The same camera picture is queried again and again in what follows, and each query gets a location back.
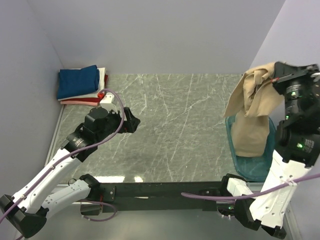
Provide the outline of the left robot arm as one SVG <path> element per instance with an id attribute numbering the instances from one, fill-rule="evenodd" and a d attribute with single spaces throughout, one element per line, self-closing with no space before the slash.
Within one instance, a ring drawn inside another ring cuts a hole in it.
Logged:
<path id="1" fill-rule="evenodd" d="M 103 107 L 91 109 L 51 161 L 23 189 L 13 195 L 1 196 L 1 220 L 7 219 L 22 237 L 30 238 L 67 205 L 85 198 L 96 200 L 100 195 L 100 182 L 89 174 L 63 190 L 52 191 L 64 175 L 83 163 L 99 145 L 116 134 L 134 133 L 140 122 L 128 107 L 120 111 Z"/>

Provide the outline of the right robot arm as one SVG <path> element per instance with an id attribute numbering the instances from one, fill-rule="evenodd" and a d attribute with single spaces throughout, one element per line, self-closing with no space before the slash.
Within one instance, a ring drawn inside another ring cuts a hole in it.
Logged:
<path id="1" fill-rule="evenodd" d="M 285 120 L 276 129 L 275 149 L 261 193 L 252 193 L 246 181 L 227 174 L 219 187 L 222 198 L 234 198 L 234 216 L 246 228 L 263 228 L 284 239 L 283 218 L 297 183 L 320 155 L 320 99 L 314 92 L 320 80 L 317 64 L 292 66 L 276 62 L 273 88 L 284 96 Z"/>

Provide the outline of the beige t shirt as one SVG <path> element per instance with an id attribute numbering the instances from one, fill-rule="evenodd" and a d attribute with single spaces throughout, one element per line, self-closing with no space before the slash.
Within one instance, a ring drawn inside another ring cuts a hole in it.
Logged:
<path id="1" fill-rule="evenodd" d="M 237 156 L 260 157 L 265 151 L 269 115 L 284 101 L 272 85 L 274 72 L 274 62 L 247 70 L 228 100 L 224 117 L 235 116 L 230 134 Z"/>

